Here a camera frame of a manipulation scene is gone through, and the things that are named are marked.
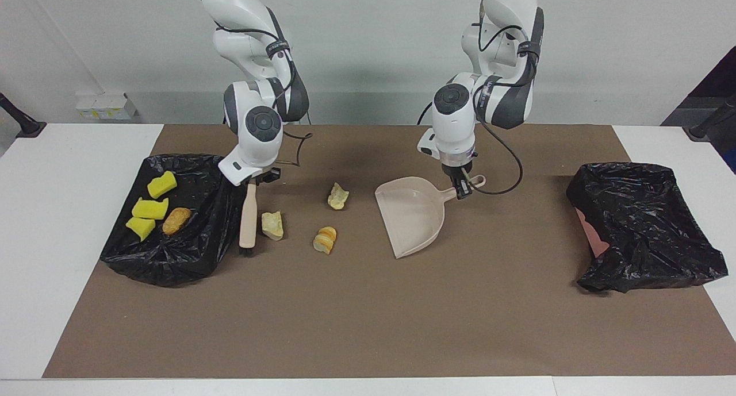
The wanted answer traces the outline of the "pale beige foam chunk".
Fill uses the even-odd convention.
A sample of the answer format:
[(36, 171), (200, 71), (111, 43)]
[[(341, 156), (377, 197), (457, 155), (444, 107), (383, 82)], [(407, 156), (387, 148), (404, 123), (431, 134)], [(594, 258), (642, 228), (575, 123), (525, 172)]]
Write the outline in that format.
[(261, 232), (273, 241), (282, 240), (284, 237), (283, 216), (281, 211), (261, 214)]
[(328, 205), (334, 210), (342, 210), (345, 207), (349, 196), (349, 191), (345, 191), (338, 182), (334, 182), (328, 196)]

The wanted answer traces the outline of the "beige plastic dustpan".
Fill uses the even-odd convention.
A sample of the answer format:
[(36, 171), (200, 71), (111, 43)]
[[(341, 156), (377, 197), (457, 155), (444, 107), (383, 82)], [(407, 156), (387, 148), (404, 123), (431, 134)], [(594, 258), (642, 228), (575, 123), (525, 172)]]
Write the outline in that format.
[(384, 182), (374, 194), (396, 259), (431, 245), (443, 228), (445, 205), (459, 202), (454, 187), (440, 190), (418, 176)]

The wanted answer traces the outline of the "orange striped toy croissant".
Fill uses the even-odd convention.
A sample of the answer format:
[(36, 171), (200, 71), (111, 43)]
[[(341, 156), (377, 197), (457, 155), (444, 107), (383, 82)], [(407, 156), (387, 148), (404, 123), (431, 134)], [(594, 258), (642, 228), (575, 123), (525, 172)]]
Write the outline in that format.
[(337, 238), (337, 231), (333, 226), (320, 228), (313, 239), (313, 249), (326, 255), (331, 254)]

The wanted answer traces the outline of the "brown toy bread roll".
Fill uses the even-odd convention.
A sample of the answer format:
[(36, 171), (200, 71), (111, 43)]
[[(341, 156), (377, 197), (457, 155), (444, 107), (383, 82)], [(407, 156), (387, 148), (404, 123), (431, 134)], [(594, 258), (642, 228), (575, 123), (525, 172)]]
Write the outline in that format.
[(163, 221), (162, 232), (166, 236), (171, 236), (186, 226), (187, 221), (191, 218), (193, 212), (189, 208), (174, 208), (166, 219)]

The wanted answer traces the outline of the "yellow sponge piece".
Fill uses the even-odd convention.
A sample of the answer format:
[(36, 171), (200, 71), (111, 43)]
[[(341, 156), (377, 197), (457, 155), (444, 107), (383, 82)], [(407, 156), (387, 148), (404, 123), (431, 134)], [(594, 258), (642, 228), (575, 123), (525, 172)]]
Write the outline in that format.
[(152, 199), (159, 199), (165, 193), (177, 187), (176, 176), (171, 171), (164, 172), (158, 178), (154, 178), (147, 184), (147, 191)]
[(155, 220), (150, 220), (149, 218), (131, 217), (125, 226), (137, 234), (140, 242), (143, 242), (152, 233), (153, 229), (155, 229), (156, 224)]
[(156, 201), (140, 197), (132, 208), (132, 216), (144, 220), (163, 220), (167, 215), (168, 206), (169, 198)]

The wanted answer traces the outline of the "right black trash bag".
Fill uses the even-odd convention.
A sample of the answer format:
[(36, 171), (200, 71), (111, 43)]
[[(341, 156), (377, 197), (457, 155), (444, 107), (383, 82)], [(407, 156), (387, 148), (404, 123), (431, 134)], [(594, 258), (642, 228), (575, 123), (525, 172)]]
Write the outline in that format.
[[(221, 157), (211, 154), (164, 154), (140, 164), (126, 199), (102, 248), (100, 261), (119, 275), (156, 286), (174, 287), (213, 273), (239, 236), (243, 186), (234, 186), (219, 170)], [(149, 196), (147, 184), (171, 171), (177, 187), (166, 194), (169, 207), (192, 211), (185, 226), (171, 236), (157, 223), (141, 240), (126, 227), (132, 208)]]

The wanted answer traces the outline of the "black bag over pink bin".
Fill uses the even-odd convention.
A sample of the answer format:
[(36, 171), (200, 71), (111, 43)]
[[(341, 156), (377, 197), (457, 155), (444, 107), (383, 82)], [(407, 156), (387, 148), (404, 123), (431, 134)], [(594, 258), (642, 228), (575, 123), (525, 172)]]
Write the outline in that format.
[(567, 198), (602, 242), (578, 285), (592, 293), (701, 286), (728, 276), (723, 252), (694, 219), (671, 168), (581, 166)]

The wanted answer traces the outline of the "large brown table mat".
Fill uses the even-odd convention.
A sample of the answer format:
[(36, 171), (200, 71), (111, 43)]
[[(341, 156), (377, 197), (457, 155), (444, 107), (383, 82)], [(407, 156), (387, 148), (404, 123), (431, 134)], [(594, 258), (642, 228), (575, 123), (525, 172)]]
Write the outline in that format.
[[(702, 287), (590, 294), (591, 253), (565, 191), (626, 162), (609, 126), (503, 133), (525, 176), (446, 205), (436, 241), (394, 258), (376, 187), (449, 186), (416, 126), (314, 126), (300, 168), (258, 189), (285, 237), (229, 250), (209, 278), (145, 285), (98, 263), (45, 378), (736, 375), (736, 341)], [(328, 205), (334, 182), (350, 192)], [(333, 226), (331, 254), (313, 249)]]

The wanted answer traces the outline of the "white power strip box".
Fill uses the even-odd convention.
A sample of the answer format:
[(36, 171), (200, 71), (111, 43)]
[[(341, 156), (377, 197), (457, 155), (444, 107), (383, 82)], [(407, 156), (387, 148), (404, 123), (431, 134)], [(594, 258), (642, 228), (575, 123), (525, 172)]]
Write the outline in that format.
[(90, 121), (130, 121), (139, 112), (126, 93), (77, 95), (75, 108)]

